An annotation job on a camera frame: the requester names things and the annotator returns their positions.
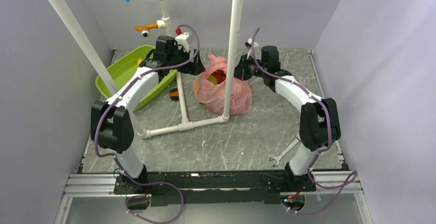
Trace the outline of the pink plastic bag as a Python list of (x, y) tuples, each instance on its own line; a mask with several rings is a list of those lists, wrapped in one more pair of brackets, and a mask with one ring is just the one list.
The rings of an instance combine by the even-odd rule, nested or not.
[[(213, 113), (221, 115), (224, 111), (226, 80), (218, 85), (213, 85), (207, 80), (218, 69), (227, 73), (227, 60), (224, 57), (208, 55), (210, 63), (205, 71), (193, 81), (193, 93), (197, 102)], [(252, 108), (252, 92), (246, 81), (233, 78), (230, 97), (231, 115), (244, 115)]]

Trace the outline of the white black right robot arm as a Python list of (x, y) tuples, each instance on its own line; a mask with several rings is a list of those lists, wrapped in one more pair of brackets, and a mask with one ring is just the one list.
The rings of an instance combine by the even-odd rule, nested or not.
[(303, 184), (303, 175), (309, 173), (317, 158), (330, 149), (341, 136), (337, 104), (332, 98), (313, 94), (287, 70), (281, 67), (276, 46), (261, 48), (261, 58), (252, 52), (241, 56), (234, 76), (240, 80), (252, 77), (263, 79), (273, 92), (289, 101), (299, 112), (300, 122), (297, 141), (300, 146), (286, 164), (284, 186), (295, 191)]

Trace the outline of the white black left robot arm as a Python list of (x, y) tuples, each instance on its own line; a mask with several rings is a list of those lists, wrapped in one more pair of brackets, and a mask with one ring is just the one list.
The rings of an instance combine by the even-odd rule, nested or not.
[(147, 168), (132, 147), (135, 131), (130, 113), (172, 69), (191, 75), (204, 70), (198, 49), (190, 49), (192, 39), (197, 37), (189, 32), (159, 36), (155, 48), (141, 60), (127, 83), (105, 102), (96, 101), (91, 107), (90, 137), (96, 155), (113, 157), (134, 193), (143, 192), (149, 181)]

